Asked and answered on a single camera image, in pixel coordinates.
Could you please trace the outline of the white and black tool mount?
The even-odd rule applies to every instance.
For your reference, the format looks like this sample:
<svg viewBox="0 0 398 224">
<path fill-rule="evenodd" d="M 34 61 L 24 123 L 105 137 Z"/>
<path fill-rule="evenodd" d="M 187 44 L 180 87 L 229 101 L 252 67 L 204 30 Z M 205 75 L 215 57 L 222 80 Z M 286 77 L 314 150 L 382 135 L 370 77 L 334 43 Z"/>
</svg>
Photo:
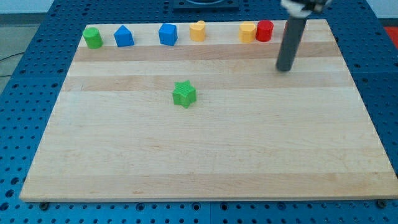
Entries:
<svg viewBox="0 0 398 224">
<path fill-rule="evenodd" d="M 320 14 L 333 0 L 281 0 L 280 5 L 292 17 L 308 17 L 312 13 Z"/>
</svg>

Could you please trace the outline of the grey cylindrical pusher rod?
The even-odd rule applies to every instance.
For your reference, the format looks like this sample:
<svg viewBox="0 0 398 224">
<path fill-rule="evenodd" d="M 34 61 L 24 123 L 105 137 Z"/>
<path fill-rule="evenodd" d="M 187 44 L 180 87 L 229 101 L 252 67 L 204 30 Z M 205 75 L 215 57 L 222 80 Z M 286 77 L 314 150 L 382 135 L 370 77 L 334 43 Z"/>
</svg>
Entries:
<svg viewBox="0 0 398 224">
<path fill-rule="evenodd" d="M 276 68 L 279 71 L 288 72 L 292 69 L 306 24 L 306 17 L 290 16 L 288 18 L 276 61 Z"/>
</svg>

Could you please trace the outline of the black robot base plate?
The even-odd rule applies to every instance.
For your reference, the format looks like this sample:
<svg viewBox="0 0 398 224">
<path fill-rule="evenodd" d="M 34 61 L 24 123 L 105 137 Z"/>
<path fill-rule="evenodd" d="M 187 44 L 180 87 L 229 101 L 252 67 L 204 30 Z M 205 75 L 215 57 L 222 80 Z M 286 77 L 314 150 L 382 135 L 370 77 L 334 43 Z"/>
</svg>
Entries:
<svg viewBox="0 0 398 224">
<path fill-rule="evenodd" d="M 174 11 L 239 9 L 239 0 L 173 0 Z"/>
</svg>

